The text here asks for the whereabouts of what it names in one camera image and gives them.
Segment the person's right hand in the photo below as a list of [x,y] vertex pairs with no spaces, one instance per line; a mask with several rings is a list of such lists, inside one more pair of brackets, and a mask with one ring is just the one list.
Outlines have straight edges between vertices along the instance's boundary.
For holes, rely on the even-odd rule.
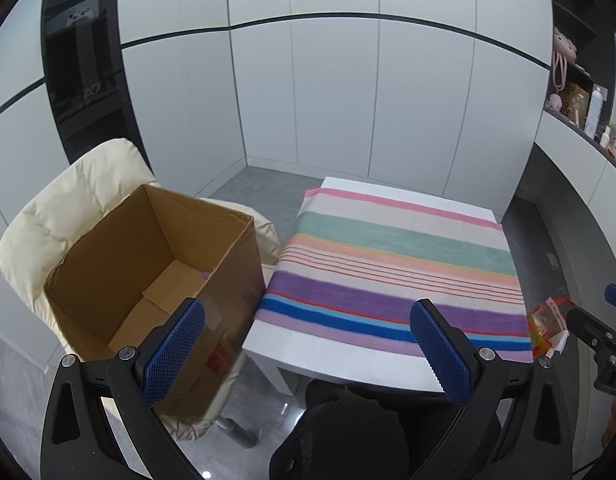
[[602,447],[607,448],[607,445],[616,434],[616,398],[612,401],[610,417],[608,424],[602,435]]

